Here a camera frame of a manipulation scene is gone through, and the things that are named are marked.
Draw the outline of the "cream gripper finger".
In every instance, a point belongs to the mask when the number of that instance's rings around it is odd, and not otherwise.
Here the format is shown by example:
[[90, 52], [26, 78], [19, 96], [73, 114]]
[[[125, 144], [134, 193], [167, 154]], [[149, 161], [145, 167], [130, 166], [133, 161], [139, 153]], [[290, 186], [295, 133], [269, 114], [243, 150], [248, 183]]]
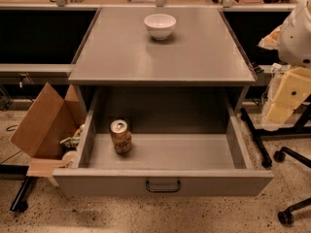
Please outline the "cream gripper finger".
[[311, 94], [311, 70], [293, 68], [282, 76], [276, 75], [264, 104], [265, 124], [284, 124], [294, 110]]

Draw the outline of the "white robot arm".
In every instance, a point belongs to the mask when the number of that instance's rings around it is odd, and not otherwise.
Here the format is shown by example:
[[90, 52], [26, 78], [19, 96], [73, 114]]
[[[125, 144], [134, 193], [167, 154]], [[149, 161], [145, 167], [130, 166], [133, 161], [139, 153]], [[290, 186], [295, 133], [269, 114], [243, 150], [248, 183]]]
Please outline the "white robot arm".
[[300, 0], [271, 36], [277, 37], [279, 59], [290, 65], [272, 78], [261, 113], [261, 126], [276, 131], [311, 94], [311, 1]]

